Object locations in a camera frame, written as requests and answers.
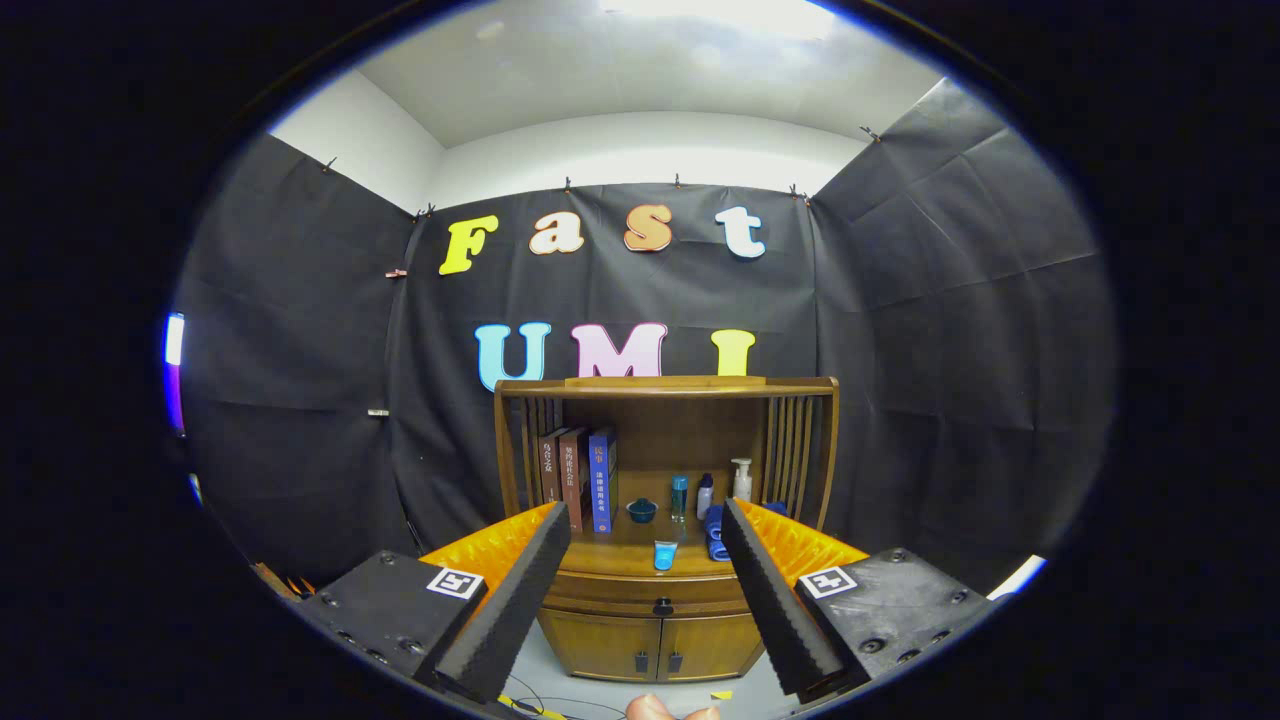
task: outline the small bottle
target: small bottle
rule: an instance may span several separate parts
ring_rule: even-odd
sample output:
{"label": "small bottle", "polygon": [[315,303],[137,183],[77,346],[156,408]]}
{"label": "small bottle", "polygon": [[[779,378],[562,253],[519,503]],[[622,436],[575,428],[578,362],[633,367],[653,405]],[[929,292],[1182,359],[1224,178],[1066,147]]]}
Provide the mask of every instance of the small bottle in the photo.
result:
{"label": "small bottle", "polygon": [[751,459],[735,457],[731,461],[737,464],[737,474],[733,475],[733,497],[741,497],[742,500],[750,501],[751,475],[749,469],[751,466]]}
{"label": "small bottle", "polygon": [[703,473],[703,482],[698,483],[698,519],[707,519],[707,509],[712,506],[712,474]]}
{"label": "small bottle", "polygon": [[689,477],[672,475],[671,478],[671,519],[676,523],[685,521],[685,509],[689,506]]}

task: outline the blue book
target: blue book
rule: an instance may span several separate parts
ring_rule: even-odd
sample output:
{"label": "blue book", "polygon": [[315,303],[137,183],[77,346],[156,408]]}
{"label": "blue book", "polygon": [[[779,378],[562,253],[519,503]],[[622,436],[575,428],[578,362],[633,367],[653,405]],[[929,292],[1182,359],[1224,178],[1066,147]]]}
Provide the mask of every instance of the blue book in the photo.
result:
{"label": "blue book", "polygon": [[599,428],[588,438],[591,473],[591,527],[598,533],[613,532],[618,510],[618,448],[613,428]]}

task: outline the white ceiling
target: white ceiling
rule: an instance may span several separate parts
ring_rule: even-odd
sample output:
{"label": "white ceiling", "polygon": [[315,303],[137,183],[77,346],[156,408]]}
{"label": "white ceiling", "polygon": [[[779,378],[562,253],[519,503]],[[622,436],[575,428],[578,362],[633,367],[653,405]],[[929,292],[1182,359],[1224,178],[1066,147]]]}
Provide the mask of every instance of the white ceiling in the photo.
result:
{"label": "white ceiling", "polygon": [[645,110],[751,115],[867,140],[859,126],[883,131],[942,77],[838,15],[824,38],[799,40],[605,12],[600,0],[479,5],[358,69],[444,147]]}

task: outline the red book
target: red book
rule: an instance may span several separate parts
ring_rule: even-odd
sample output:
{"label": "red book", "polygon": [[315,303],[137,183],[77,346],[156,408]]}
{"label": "red book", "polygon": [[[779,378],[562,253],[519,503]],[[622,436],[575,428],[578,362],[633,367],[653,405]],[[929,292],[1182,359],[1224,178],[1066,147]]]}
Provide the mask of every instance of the red book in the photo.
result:
{"label": "red book", "polygon": [[538,438],[538,474],[543,480],[543,502],[561,500],[559,489],[559,442],[567,428],[561,428]]}
{"label": "red book", "polygon": [[582,516],[590,518],[591,492],[582,492],[582,483],[590,482],[588,437],[586,428],[573,428],[557,438],[561,447],[561,500],[568,505],[568,529],[575,533],[582,532]]}

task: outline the book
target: book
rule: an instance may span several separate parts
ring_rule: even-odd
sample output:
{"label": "book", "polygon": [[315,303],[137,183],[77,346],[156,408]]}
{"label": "book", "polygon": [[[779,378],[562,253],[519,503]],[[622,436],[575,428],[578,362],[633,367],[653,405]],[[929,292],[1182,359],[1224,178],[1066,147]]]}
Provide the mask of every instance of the book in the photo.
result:
{"label": "book", "polygon": [[566,430],[557,438],[561,448],[561,500],[568,506],[568,529],[582,532],[582,516],[591,501],[591,492],[582,492],[582,482],[590,478],[586,464],[586,428]]}
{"label": "book", "polygon": [[543,480],[543,502],[561,500],[559,489],[559,436],[568,428],[553,430],[538,438],[538,475]]}
{"label": "book", "polygon": [[591,527],[613,532],[618,511],[618,448],[613,428],[599,428],[586,441],[591,469]]}

